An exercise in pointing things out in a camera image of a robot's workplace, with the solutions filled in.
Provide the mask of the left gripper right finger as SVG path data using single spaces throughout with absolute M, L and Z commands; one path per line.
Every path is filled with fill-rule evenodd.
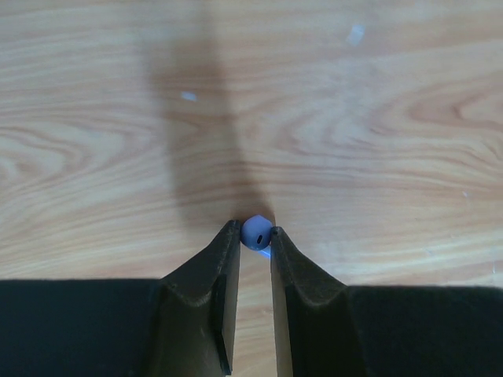
M 346 285 L 276 227 L 271 279 L 280 376 L 499 376 L 502 291 Z

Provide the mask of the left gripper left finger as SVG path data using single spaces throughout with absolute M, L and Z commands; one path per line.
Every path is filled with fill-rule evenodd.
M 4 376 L 228 376 L 240 223 L 160 279 L 3 280 Z

